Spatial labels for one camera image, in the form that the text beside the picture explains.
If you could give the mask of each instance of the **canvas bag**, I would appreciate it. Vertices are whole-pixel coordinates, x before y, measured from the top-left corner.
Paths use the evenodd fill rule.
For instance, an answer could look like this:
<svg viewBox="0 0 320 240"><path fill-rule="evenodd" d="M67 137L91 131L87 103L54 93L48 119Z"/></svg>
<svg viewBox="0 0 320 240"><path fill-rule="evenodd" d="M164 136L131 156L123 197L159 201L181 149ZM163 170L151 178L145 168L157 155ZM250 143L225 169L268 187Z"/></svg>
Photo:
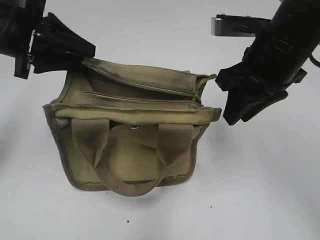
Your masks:
<svg viewBox="0 0 320 240"><path fill-rule="evenodd" d="M86 59L44 112L69 182L141 196L194 171L197 143L220 108L201 95L215 75Z"/></svg>

